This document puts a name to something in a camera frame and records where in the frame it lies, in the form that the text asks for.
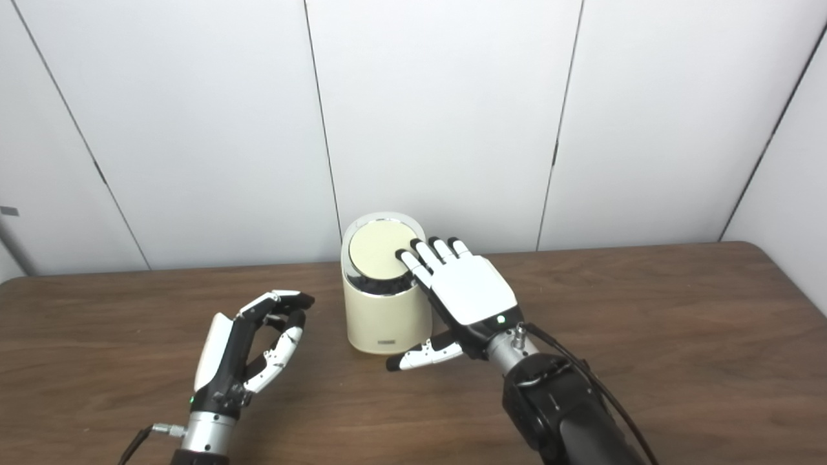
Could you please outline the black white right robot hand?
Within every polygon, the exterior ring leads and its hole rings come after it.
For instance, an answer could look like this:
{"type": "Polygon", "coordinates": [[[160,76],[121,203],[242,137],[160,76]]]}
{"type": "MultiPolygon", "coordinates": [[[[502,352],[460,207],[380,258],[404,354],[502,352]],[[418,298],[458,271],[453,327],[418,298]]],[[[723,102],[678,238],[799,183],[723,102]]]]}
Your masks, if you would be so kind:
{"type": "Polygon", "coordinates": [[[389,357],[390,373],[443,363],[461,355],[494,364],[505,376],[536,353],[519,341],[525,323],[511,286],[486,257],[472,253],[458,238],[413,239],[395,253],[426,295],[446,331],[389,357]]]}

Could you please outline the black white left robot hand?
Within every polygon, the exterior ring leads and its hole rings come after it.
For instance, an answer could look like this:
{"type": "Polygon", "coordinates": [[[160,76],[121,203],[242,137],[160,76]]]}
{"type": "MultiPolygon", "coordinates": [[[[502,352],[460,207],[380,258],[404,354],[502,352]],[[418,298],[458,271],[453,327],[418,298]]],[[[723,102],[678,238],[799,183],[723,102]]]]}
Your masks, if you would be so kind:
{"type": "Polygon", "coordinates": [[[199,358],[194,380],[193,413],[239,420],[252,397],[280,376],[298,347],[312,295],[294,289],[272,289],[243,306],[234,318],[215,314],[199,358]],[[278,338],[249,360],[256,332],[268,326],[278,338]]]}

